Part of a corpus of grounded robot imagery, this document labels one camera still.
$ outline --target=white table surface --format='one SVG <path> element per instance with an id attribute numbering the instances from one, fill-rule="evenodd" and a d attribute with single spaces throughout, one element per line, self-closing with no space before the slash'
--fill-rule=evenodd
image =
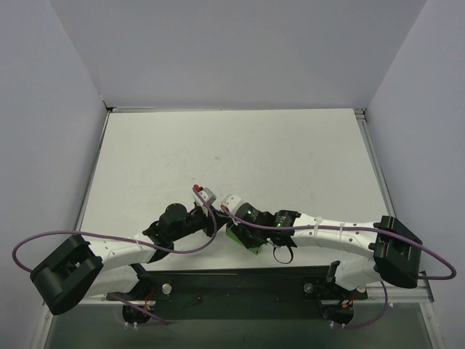
<path id="1" fill-rule="evenodd" d="M 331 220 L 379 220 L 386 207 L 352 109 L 112 113 L 82 231 L 133 236 L 179 202 L 193 207 L 193 184 L 219 202 L 234 193 L 257 209 L 291 209 Z M 192 249 L 196 233 L 175 243 Z M 277 256 L 285 260 L 282 249 Z M 355 257 L 299 248 L 288 266 Z M 221 229 L 212 245 L 170 254 L 148 270 L 280 267 L 272 247 L 253 255 Z"/>

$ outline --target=white wall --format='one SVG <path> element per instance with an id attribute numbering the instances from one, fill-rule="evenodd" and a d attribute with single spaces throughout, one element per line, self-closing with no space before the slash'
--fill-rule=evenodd
<path id="1" fill-rule="evenodd" d="M 465 343 L 465 1 L 428 0 L 368 108 L 398 217 L 458 268 L 432 281 L 448 348 Z M 429 274 L 447 271 L 424 256 Z"/>
<path id="2" fill-rule="evenodd" d="M 425 0 L 51 0 L 107 105 L 366 107 Z"/>
<path id="3" fill-rule="evenodd" d="M 83 198 L 104 105 L 47 0 L 0 4 L 0 347 L 27 348 L 41 308 L 13 264 L 21 239 L 72 228 Z M 25 246 L 34 266 L 57 244 Z"/>

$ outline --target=screw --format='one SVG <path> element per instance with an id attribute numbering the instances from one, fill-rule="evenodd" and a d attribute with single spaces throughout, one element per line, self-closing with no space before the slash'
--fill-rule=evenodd
<path id="1" fill-rule="evenodd" d="M 172 289 L 173 287 L 170 284 L 163 284 L 163 286 L 161 287 L 161 291 L 164 294 L 170 294 Z"/>
<path id="2" fill-rule="evenodd" d="M 305 293 L 313 293 L 313 285 L 310 283 L 310 282 L 307 282 L 305 285 L 304 285 L 304 292 Z"/>

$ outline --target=white cable tie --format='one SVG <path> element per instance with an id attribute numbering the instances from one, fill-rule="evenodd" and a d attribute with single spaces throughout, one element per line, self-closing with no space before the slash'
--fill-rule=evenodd
<path id="1" fill-rule="evenodd" d="M 270 244 L 271 246 L 275 247 L 276 249 L 279 249 L 279 248 L 280 248 L 280 246 L 275 245 L 275 244 L 273 243 L 273 241 L 271 241 L 271 238 L 267 238 L 267 243 Z"/>
<path id="2" fill-rule="evenodd" d="M 320 226 L 322 221 L 323 221 L 322 217 L 315 218 L 315 226 L 313 227 L 313 231 L 315 232 L 315 237 L 317 237 L 318 235 L 318 227 Z"/>
<path id="3" fill-rule="evenodd" d="M 342 231 L 344 230 L 344 226 L 346 225 L 347 222 L 341 222 L 340 226 L 341 229 L 339 229 L 339 242 L 342 242 Z"/>
<path id="4" fill-rule="evenodd" d="M 134 241 L 136 241 L 136 245 L 139 249 L 142 249 L 142 246 L 140 246 L 139 244 L 139 240 L 137 240 L 136 238 L 132 238 Z"/>

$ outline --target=purple cable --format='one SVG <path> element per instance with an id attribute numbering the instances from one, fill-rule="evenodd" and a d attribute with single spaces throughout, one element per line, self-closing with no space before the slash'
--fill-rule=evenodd
<path id="1" fill-rule="evenodd" d="M 122 303 L 128 305 L 128 306 L 131 307 L 131 308 L 134 308 L 135 310 L 140 311 L 142 314 L 145 314 L 145 315 L 147 315 L 147 316 L 149 316 L 149 317 L 151 317 L 151 318 L 154 318 L 155 320 L 160 321 L 160 324 L 162 324 L 162 325 L 165 325 L 165 326 L 168 326 L 168 325 L 169 325 L 168 322 L 167 322 L 166 320 L 163 320 L 161 317 L 159 317 L 159 316 L 157 316 L 157 315 L 155 315 L 155 314 L 152 314 L 151 312 L 149 312 L 149 311 L 147 311 L 147 310 L 145 310 L 145 309 L 143 309 L 143 308 L 141 308 L 141 307 L 138 307 L 137 305 L 132 304 L 131 302 L 128 302 L 128 301 L 125 300 L 124 298 L 121 298 L 121 297 L 119 297 L 118 295 L 116 295 L 116 294 L 114 294 L 114 293 L 109 293 L 108 296 L 109 296 L 110 298 L 113 298 L 114 300 L 118 300 L 118 301 L 120 301 L 120 302 L 122 302 Z"/>
<path id="2" fill-rule="evenodd" d="M 150 244 L 150 243 L 145 242 L 145 241 L 136 241 L 133 238 L 122 238 L 120 236 L 111 236 L 111 235 L 103 235 L 103 234 L 96 234 L 96 233 L 87 233 L 85 231 L 76 231 L 76 230 L 57 230 L 57 231 L 47 231 L 46 233 L 40 233 L 40 234 L 30 236 L 29 238 L 26 238 L 26 239 L 22 240 L 18 245 L 16 245 L 14 247 L 14 249 L 12 251 L 13 260 L 15 261 L 15 263 L 16 263 L 16 265 L 18 267 L 20 267 L 21 269 L 23 269 L 23 270 L 30 273 L 32 271 L 32 269 L 26 267 L 24 264 L 22 264 L 18 260 L 18 258 L 17 258 L 18 249 L 22 245 L 27 244 L 29 241 L 36 240 L 37 238 L 43 238 L 45 236 L 52 236 L 52 235 L 82 235 L 82 236 L 89 236 L 89 237 L 92 237 L 92 238 L 104 238 L 104 239 L 107 239 L 107 240 L 116 240 L 116 241 L 129 242 L 131 244 L 144 245 L 144 246 L 152 247 L 154 249 L 159 249 L 161 251 L 171 252 L 171 253 L 175 253 L 175 254 L 189 254 L 189 253 L 199 252 L 202 249 L 205 249 L 206 247 L 208 247 L 213 242 L 213 240 L 217 237 L 218 229 L 217 229 L 217 220 L 215 219 L 214 213 L 211 210 L 210 206 L 205 202 L 205 200 L 203 200 L 202 196 L 194 188 L 193 188 L 193 192 L 202 201 L 202 204 L 208 210 L 209 216 L 211 217 L 211 220 L 213 222 L 213 234 L 211 235 L 211 238 L 206 242 L 206 244 L 204 244 L 204 245 L 202 245 L 202 246 L 200 246 L 200 247 L 198 247 L 196 249 L 189 249 L 187 251 L 177 251 L 177 250 L 174 250 L 174 249 L 167 249 L 165 247 L 161 247 L 161 246 L 158 246 L 158 245 L 155 245 L 155 244 Z"/>
<path id="3" fill-rule="evenodd" d="M 233 215 L 231 212 L 227 210 L 227 208 L 223 205 L 221 205 L 221 210 L 227 214 L 229 217 L 231 217 L 233 220 L 238 221 L 239 223 L 242 223 L 244 225 L 248 225 L 249 227 L 260 229 L 260 230 L 273 230 L 273 231 L 289 231 L 289 230 L 306 230 L 306 229 L 314 229 L 314 225 L 301 225 L 298 227 L 266 227 L 264 225 L 257 225 L 253 223 L 249 223 L 245 220 L 242 220 L 239 217 L 236 217 Z M 341 230 L 341 227 L 335 226 L 335 225 L 319 225 L 319 229 L 328 229 L 328 230 Z M 347 230 L 347 231 L 356 231 L 356 230 L 364 230 L 364 231 L 371 231 L 373 233 L 379 233 L 381 235 L 389 236 L 390 238 L 396 238 L 397 240 L 401 240 L 402 242 L 405 242 L 417 249 L 420 249 L 423 252 L 426 252 L 436 260 L 440 261 L 443 265 L 448 267 L 450 269 L 450 275 L 446 276 L 423 276 L 420 275 L 418 278 L 423 279 L 423 280 L 451 280 L 452 278 L 455 278 L 457 276 L 457 270 L 455 267 L 448 262 L 446 259 L 442 258 L 439 256 L 436 252 L 432 251 L 431 249 L 420 245 L 418 242 L 415 242 L 413 240 L 410 240 L 409 238 L 405 238 L 403 236 L 397 235 L 396 233 L 393 233 L 388 230 L 383 230 L 383 229 L 378 229 L 378 228 L 370 228 L 370 227 L 343 227 L 342 230 Z"/>
<path id="4" fill-rule="evenodd" d="M 333 322 L 333 323 L 336 326 L 341 327 L 343 329 L 361 329 L 362 327 L 367 327 L 367 326 L 370 326 L 371 324 L 374 324 L 380 318 L 382 318 L 384 316 L 384 314 L 386 314 L 387 310 L 389 309 L 389 302 L 388 302 L 388 299 L 387 299 L 386 285 L 384 284 L 383 281 L 380 281 L 380 282 L 381 282 L 381 285 L 383 286 L 383 291 L 384 291 L 384 306 L 383 306 L 383 310 L 377 316 L 375 316 L 374 318 L 372 318 L 372 319 L 370 319 L 368 321 L 365 321 L 365 322 L 363 322 L 361 324 L 355 324 L 355 325 L 348 324 L 348 325 L 342 326 L 341 324 L 338 324 L 337 322 Z"/>

